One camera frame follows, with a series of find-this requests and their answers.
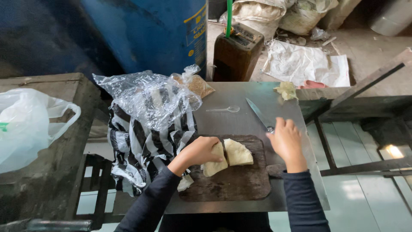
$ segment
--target person's left hand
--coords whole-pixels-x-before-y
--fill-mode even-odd
[[[217,137],[202,137],[200,136],[187,147],[185,147],[168,165],[170,171],[177,176],[190,166],[195,164],[204,164],[207,162],[222,162],[223,159],[212,154],[213,145],[217,144]]]

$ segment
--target person's right hand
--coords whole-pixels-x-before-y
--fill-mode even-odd
[[[223,159],[218,155],[212,154],[213,145],[217,144],[217,137],[200,136],[191,144],[187,145],[168,165],[170,171],[177,176],[190,166],[195,164],[204,164],[207,162],[222,162]]]
[[[276,118],[274,134],[266,133],[273,150],[285,161],[288,173],[300,173],[308,169],[302,154],[302,134],[292,119]]]

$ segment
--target brown plastic container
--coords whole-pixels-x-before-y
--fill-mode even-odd
[[[215,42],[213,81],[249,81],[262,51],[264,37],[252,28],[236,23],[229,38],[225,32]]]

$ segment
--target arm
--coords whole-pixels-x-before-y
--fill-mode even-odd
[[[116,227],[116,232],[154,231],[176,191],[183,172],[195,164],[222,162],[211,153],[216,137],[199,137],[185,147],[140,195]]]
[[[267,133],[275,152],[285,161],[282,174],[292,232],[330,232],[321,203],[302,154],[301,139],[293,121],[276,118],[275,133]]]

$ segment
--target knife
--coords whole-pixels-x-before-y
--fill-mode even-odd
[[[252,108],[252,110],[255,112],[255,114],[259,117],[260,121],[264,124],[264,126],[266,127],[266,129],[270,132],[270,133],[274,133],[275,132],[275,127],[274,124],[268,120],[263,114],[262,112],[259,110],[259,108],[248,98],[246,98],[246,101],[248,101],[250,107]]]

